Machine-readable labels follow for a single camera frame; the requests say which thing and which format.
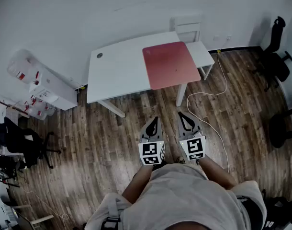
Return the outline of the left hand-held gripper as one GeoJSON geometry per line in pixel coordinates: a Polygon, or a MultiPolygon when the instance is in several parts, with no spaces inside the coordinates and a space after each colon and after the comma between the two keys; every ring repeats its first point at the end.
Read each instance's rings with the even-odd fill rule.
{"type": "Polygon", "coordinates": [[[161,139],[161,120],[155,116],[147,121],[140,132],[138,149],[143,165],[159,165],[162,163],[166,149],[165,143],[161,139]]]}

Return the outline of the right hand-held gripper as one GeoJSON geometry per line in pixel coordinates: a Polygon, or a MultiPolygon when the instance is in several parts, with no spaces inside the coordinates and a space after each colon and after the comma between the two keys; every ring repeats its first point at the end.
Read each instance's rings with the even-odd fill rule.
{"type": "Polygon", "coordinates": [[[177,116],[180,137],[179,144],[189,161],[198,160],[205,157],[206,136],[200,134],[202,127],[199,119],[187,112],[178,112],[177,116]]]}

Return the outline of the pink and black mat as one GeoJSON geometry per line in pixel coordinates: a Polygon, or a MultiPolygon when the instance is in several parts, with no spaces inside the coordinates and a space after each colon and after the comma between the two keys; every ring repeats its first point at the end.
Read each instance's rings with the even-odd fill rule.
{"type": "Polygon", "coordinates": [[[153,90],[201,80],[184,42],[145,47],[142,52],[153,90]]]}

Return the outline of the person's right forearm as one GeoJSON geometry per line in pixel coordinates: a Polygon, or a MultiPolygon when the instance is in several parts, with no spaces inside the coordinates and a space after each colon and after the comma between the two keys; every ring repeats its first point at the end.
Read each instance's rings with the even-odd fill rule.
{"type": "Polygon", "coordinates": [[[198,163],[209,180],[216,182],[226,190],[230,190],[237,185],[235,179],[207,155],[198,159],[198,163]]]}

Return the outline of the person's left forearm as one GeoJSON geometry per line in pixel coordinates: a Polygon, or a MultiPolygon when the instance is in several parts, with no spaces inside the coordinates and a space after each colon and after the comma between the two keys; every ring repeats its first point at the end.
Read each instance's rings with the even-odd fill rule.
{"type": "Polygon", "coordinates": [[[152,170],[152,165],[143,165],[134,175],[131,182],[122,193],[122,196],[128,202],[134,204],[137,201],[150,180],[152,170]]]}

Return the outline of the white desk leg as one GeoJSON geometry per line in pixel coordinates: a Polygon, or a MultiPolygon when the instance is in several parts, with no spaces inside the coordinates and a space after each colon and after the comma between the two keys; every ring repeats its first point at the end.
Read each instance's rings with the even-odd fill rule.
{"type": "Polygon", "coordinates": [[[187,88],[187,84],[186,83],[179,85],[178,94],[177,94],[177,98],[176,98],[176,106],[177,107],[181,106],[181,103],[182,103],[186,88],[187,88]]]}
{"type": "Polygon", "coordinates": [[[119,117],[121,118],[126,117],[126,114],[121,109],[112,104],[109,100],[98,100],[97,102],[104,106],[105,108],[109,109],[111,112],[118,115],[119,117]]]}

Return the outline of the person's black trousers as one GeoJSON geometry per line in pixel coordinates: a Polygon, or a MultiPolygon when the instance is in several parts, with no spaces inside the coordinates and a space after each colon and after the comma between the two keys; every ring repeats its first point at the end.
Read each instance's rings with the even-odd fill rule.
{"type": "Polygon", "coordinates": [[[162,168],[163,166],[167,165],[167,162],[163,160],[160,164],[153,165],[152,171],[162,168]]]}

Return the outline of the white chair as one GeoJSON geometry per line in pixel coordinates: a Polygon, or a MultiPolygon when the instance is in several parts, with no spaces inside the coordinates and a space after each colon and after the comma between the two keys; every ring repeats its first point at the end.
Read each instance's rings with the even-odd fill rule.
{"type": "Polygon", "coordinates": [[[214,65],[214,59],[201,41],[201,24],[200,14],[175,16],[170,19],[171,30],[186,44],[196,67],[206,80],[214,65]]]}

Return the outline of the black round stool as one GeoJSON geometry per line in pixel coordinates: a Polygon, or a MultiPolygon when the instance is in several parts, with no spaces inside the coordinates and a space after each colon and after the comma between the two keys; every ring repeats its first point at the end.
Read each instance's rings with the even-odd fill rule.
{"type": "Polygon", "coordinates": [[[292,109],[282,114],[275,114],[269,122],[270,142],[275,148],[280,148],[285,140],[292,139],[292,131],[287,131],[285,118],[292,115],[292,109]]]}

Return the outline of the white storage boxes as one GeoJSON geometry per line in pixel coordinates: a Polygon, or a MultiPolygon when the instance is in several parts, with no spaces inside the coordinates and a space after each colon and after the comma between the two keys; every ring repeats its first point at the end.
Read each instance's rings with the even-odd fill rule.
{"type": "Polygon", "coordinates": [[[77,92],[47,69],[40,71],[38,84],[30,84],[29,93],[62,110],[78,105],[77,92]]]}

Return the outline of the black office chair with headrest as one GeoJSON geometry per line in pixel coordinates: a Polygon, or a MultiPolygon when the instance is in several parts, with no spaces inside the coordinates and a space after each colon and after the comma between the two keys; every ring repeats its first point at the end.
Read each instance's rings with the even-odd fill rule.
{"type": "Polygon", "coordinates": [[[267,83],[267,86],[264,89],[265,92],[270,89],[272,82],[275,83],[275,88],[277,88],[279,86],[278,82],[284,82],[290,74],[290,70],[285,61],[290,60],[292,62],[291,55],[287,51],[285,51],[284,57],[280,57],[277,54],[285,26],[286,23],[284,19],[278,16],[272,27],[270,44],[257,60],[257,63],[261,64],[262,67],[256,67],[256,69],[251,71],[252,74],[258,72],[264,76],[267,83]]]}

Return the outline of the clear water jug red cap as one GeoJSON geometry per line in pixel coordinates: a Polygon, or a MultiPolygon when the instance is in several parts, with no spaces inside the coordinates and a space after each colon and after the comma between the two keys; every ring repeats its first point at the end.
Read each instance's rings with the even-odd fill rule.
{"type": "Polygon", "coordinates": [[[29,101],[24,103],[25,112],[39,120],[45,120],[47,116],[52,116],[55,112],[55,107],[35,96],[31,96],[29,101]]]}

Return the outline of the black mesh office chair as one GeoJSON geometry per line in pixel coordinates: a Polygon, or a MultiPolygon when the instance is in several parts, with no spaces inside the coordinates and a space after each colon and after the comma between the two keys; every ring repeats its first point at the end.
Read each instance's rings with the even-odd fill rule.
{"type": "Polygon", "coordinates": [[[46,138],[42,139],[34,130],[22,129],[7,117],[4,118],[3,123],[0,123],[0,144],[11,153],[23,154],[27,168],[36,165],[39,159],[45,159],[49,169],[54,168],[49,162],[47,153],[61,154],[61,151],[47,148],[49,138],[53,135],[54,132],[49,132],[46,138]]]}

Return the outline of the clear water bottle red label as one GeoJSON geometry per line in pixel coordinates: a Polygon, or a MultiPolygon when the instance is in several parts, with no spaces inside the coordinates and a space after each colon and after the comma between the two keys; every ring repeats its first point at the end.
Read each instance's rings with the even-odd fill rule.
{"type": "Polygon", "coordinates": [[[26,83],[39,83],[40,62],[26,49],[20,49],[11,57],[7,72],[16,79],[26,83]]]}

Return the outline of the brown coat rack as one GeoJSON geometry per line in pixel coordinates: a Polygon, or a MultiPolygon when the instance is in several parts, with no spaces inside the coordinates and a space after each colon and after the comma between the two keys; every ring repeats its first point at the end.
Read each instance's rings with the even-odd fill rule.
{"type": "Polygon", "coordinates": [[[26,118],[30,118],[30,116],[29,116],[25,111],[21,110],[21,109],[18,108],[18,107],[15,107],[14,105],[6,104],[6,103],[4,102],[4,100],[3,100],[3,101],[0,100],[0,104],[4,105],[4,106],[5,106],[6,108],[8,108],[8,109],[12,109],[12,110],[18,112],[21,116],[24,116],[24,117],[26,117],[26,118]]]}

